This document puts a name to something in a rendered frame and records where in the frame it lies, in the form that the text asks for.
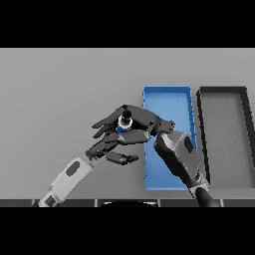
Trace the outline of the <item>blue rectangular bin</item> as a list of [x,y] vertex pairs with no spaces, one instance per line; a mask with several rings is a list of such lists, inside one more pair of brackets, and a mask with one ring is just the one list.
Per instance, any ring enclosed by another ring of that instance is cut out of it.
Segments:
[[[193,101],[190,86],[144,86],[143,107],[162,119],[174,121],[174,129],[189,134],[197,147]],[[143,146],[145,189],[150,191],[186,190],[179,177],[174,176],[153,148],[155,137]]]

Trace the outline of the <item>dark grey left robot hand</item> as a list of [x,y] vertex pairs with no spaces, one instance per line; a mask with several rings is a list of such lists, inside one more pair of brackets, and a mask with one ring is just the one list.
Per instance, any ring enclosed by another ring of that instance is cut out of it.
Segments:
[[110,141],[100,140],[90,147],[86,152],[86,162],[90,165],[95,165],[96,162],[105,157],[107,161],[120,165],[126,165],[138,160],[137,155],[126,155],[115,152],[115,148],[118,145],[127,145],[124,141]]

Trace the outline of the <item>dark grey rectangular bin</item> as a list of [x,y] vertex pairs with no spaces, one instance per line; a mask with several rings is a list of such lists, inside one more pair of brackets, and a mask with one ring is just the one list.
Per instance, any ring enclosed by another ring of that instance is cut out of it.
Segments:
[[196,93],[206,176],[212,188],[255,188],[255,129],[246,87]]

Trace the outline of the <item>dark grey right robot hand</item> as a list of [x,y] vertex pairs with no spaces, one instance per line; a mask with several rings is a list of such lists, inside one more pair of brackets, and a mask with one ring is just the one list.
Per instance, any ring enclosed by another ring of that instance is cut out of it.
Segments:
[[[131,113],[131,130],[115,133],[119,117],[124,111],[130,111]],[[135,144],[148,142],[152,135],[156,136],[162,132],[172,133],[174,122],[166,121],[155,113],[140,107],[122,105],[111,115],[95,123],[93,128],[98,129],[94,134],[94,138],[98,138],[104,134],[103,141],[105,143],[115,141],[119,144]]]

